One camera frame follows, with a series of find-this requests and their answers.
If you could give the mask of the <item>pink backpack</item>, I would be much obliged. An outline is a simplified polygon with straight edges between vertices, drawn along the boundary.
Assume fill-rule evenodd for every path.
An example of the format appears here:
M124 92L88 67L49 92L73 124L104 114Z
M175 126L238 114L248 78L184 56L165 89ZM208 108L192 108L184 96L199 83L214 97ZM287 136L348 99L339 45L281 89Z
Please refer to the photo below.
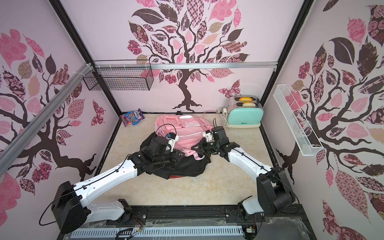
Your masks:
M194 157L195 160L202 160L205 155L192 149L210 131L213 125L206 119L195 115L162 115L156 119L156 134L161 137L176 134L177 141L173 144L175 150L181 151L186 157Z

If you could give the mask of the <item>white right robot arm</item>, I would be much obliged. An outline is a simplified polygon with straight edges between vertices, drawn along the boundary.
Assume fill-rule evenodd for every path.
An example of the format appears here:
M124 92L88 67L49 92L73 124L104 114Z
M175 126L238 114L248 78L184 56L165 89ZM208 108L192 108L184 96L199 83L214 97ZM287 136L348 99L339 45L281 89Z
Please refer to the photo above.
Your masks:
M207 155L219 155L238 166L256 182L257 195L241 202L241 207L247 215L264 213L267 216L274 216L297 201L282 168L265 165L246 153L235 142L221 144L219 141L208 142L202 139L197 149Z

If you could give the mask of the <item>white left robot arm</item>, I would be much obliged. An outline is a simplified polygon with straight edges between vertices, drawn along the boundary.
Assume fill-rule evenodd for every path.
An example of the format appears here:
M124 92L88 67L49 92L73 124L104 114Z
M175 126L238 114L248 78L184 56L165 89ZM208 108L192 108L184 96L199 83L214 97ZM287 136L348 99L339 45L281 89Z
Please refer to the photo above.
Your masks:
M133 210L124 199L111 203L94 202L103 193L117 185L133 179L142 173L153 172L156 165L176 163L184 152L175 150L179 136L174 133L165 137L154 135L148 146L128 155L112 169L87 181L72 185L69 181L61 184L49 208L55 217L61 234L69 234L86 223L112 221L125 225L132 221Z

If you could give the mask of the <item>mint green toaster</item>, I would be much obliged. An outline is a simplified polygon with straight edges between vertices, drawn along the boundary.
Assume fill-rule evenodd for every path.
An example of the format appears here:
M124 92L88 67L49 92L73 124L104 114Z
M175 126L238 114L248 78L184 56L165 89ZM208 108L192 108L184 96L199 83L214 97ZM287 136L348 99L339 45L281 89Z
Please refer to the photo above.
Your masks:
M242 107L241 97L253 98L255 108ZM227 123L229 128L259 128L264 115L263 107L256 96L237 95L229 98Z

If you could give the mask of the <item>purple candy bag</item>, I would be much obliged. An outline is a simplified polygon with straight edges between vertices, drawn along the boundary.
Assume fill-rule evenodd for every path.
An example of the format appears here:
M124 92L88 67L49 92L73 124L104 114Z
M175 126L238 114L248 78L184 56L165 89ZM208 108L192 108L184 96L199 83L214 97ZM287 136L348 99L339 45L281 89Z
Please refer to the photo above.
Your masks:
M136 111L129 111L125 114L120 115L121 121L124 124L125 127L127 126L135 126L140 121L145 119L145 116L143 115L141 109L138 109Z

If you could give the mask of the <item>yellow toast slice front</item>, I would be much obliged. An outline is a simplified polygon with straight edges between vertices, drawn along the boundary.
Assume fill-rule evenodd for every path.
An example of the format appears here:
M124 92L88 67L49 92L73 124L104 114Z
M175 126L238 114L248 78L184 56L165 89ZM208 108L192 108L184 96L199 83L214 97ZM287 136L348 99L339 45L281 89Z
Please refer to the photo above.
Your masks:
M247 108L255 108L257 105L253 102L246 102L243 103L242 107L247 107Z

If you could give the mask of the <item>yellow toast slice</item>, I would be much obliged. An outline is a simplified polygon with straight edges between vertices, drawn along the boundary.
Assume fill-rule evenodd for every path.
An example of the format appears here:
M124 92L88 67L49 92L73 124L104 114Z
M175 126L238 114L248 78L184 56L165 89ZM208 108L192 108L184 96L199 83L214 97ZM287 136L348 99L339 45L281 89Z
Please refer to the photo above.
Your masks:
M241 98L239 98L238 101L239 101L239 102L246 103L246 102L252 102L252 101L254 101L254 100L253 100L253 98L251 98L251 97L241 97Z
M247 107L247 108L255 108L257 105L253 102L246 102L243 103L242 107Z

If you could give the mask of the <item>yellow toast slice back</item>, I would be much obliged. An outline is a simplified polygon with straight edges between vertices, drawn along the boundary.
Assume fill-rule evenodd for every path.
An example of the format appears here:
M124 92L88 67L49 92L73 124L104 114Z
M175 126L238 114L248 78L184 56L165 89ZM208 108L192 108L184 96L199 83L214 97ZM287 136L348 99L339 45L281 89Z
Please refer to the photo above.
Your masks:
M241 97L241 98L239 98L238 101L239 101L239 102L246 103L246 102L252 102L252 101L254 101L254 100L253 100L253 98L251 98L251 97Z

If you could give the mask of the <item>aluminium rail back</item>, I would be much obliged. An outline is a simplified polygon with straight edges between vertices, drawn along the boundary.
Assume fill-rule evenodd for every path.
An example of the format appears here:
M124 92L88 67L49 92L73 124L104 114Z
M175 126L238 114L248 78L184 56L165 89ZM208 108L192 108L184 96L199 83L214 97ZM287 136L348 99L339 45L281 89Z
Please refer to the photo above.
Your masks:
M239 63L179 63L179 64L120 64L96 65L96 68L144 68L152 70L176 69L244 69L244 68L277 68L278 62L239 62Z

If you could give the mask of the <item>aluminium rail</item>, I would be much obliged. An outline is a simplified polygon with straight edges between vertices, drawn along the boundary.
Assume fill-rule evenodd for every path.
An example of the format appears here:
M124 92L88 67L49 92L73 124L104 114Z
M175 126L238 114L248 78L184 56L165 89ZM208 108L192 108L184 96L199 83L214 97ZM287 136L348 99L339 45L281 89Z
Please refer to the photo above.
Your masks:
M152 70L176 69L244 69L244 68L277 68L278 62L239 62L239 63L179 63L179 64L120 64L96 65L96 68L144 68Z
M11 164L27 147L28 143L35 137L35 135L37 135L43 125L47 123L65 99L83 80L85 74L89 73L91 70L91 64L87 63L75 72L74 76L72 76L68 83L61 88L59 93L56 94L45 107L43 107L41 112L32 119L20 135L18 135L15 140L11 141L1 154L1 175L8 170Z

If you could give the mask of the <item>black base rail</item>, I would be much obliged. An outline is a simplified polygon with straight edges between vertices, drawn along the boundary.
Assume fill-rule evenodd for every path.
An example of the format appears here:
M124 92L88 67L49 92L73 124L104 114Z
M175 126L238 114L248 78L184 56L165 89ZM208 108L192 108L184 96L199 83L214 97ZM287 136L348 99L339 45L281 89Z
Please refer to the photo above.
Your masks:
M160 220L223 220L227 224L250 226L263 223L269 215L247 214L239 205L205 206L129 206L117 201L106 206L93 204L89 207L68 205L53 207L52 212L62 234L68 234L82 225L105 221L117 227L143 226Z

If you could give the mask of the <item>aluminium rail left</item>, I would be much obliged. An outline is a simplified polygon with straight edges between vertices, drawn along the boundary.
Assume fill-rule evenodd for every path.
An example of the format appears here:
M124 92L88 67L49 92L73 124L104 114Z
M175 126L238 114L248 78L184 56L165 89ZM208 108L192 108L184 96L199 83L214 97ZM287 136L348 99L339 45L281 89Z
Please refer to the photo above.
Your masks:
M91 64L87 63L75 72L74 76L72 76L68 83L61 88L59 93L56 94L45 107L43 107L41 112L32 119L20 135L18 135L15 140L11 141L1 154L1 175L8 170L11 164L27 147L28 143L35 137L35 135L37 135L43 125L47 123L65 99L83 80L85 74L89 73L91 70Z

